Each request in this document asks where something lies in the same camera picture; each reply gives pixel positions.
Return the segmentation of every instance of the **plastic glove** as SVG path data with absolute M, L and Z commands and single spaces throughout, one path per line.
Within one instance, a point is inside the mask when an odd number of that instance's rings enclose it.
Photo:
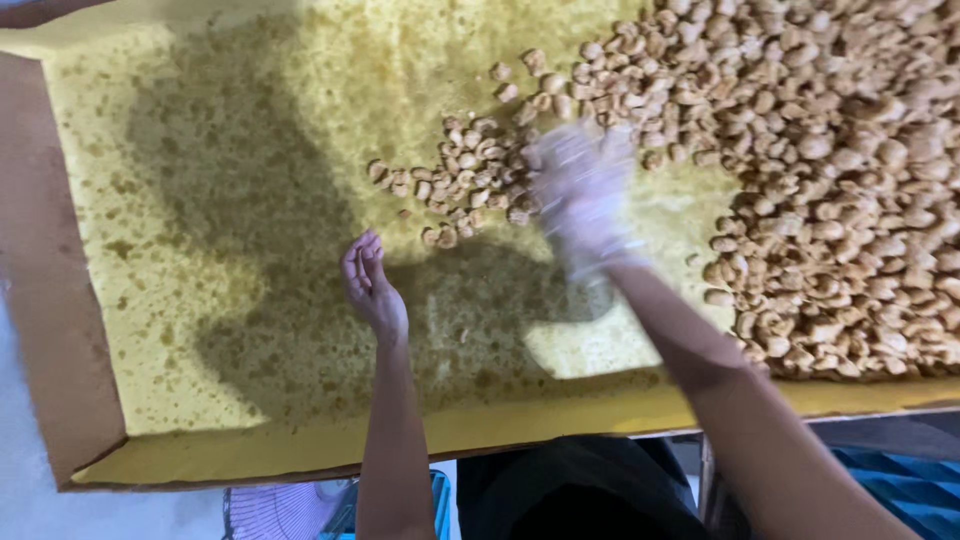
M 540 170 L 532 186 L 540 221 L 571 279 L 612 263 L 643 264 L 631 253 L 639 242 L 629 239 L 619 215 L 635 161 L 628 127 L 600 137 L 582 125 L 562 126 L 525 157 Z

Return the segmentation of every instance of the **cardboard box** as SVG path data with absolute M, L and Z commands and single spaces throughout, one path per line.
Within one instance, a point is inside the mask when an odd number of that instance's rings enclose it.
M 29 28 L 90 0 L 44 0 L 0 12 Z M 182 489 L 336 478 L 358 472 L 366 419 L 296 435 L 270 426 L 130 437 L 90 285 L 57 125 L 39 61 L 0 54 L 0 272 L 61 490 Z M 434 459 L 494 452 L 561 434 L 696 430 L 659 369 L 649 387 L 613 395 L 491 403 L 424 418 Z M 960 409 L 960 382 L 781 385 L 811 419 Z

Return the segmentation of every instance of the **cashew pile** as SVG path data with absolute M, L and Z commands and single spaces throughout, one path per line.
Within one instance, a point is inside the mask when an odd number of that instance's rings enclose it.
M 455 246 L 482 211 L 529 222 L 539 115 L 628 124 L 648 169 L 741 179 L 704 278 L 747 357 L 791 379 L 960 373 L 960 0 L 665 0 L 580 56 L 566 77 L 522 55 L 540 78 L 522 98 L 495 65 L 512 124 L 446 118 L 439 167 L 371 163 L 452 221 L 426 244 Z

